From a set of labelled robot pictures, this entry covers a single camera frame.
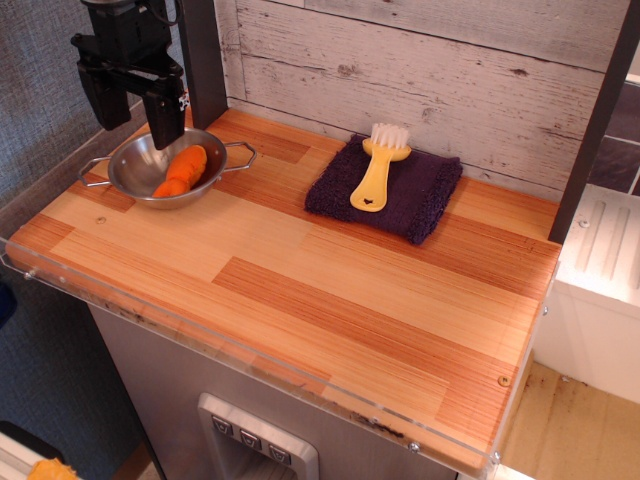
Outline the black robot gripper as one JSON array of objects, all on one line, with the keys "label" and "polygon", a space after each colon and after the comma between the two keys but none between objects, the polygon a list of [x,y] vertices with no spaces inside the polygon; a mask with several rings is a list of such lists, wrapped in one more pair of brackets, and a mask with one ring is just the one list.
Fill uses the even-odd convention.
[{"label": "black robot gripper", "polygon": [[127,95],[143,98],[156,150],[184,135],[183,69],[168,54],[171,19],[164,2],[86,2],[93,33],[76,34],[78,73],[99,124],[107,131],[131,120]]}]

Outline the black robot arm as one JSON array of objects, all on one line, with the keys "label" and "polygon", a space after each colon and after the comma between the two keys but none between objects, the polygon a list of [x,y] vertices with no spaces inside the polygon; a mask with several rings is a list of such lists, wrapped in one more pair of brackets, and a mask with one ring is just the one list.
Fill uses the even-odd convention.
[{"label": "black robot arm", "polygon": [[99,124],[111,131],[129,122],[128,96],[143,101],[154,146],[162,150],[184,134],[188,95],[184,70],[168,53],[171,28],[183,14],[180,1],[170,17],[164,1],[86,1],[93,33],[76,34],[77,69]]}]

